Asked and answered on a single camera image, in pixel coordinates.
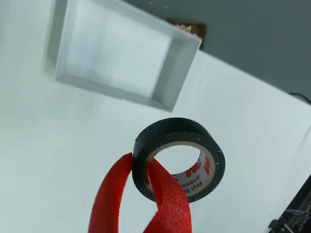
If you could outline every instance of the black electrical tape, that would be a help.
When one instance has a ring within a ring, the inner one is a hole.
[[[177,145],[188,145],[201,151],[195,165],[173,175],[186,193],[189,203],[213,191],[224,175],[224,154],[203,126],[185,118],[160,120],[138,135],[133,151],[135,186],[150,200],[155,201],[155,197],[147,175],[148,163],[160,151]]]

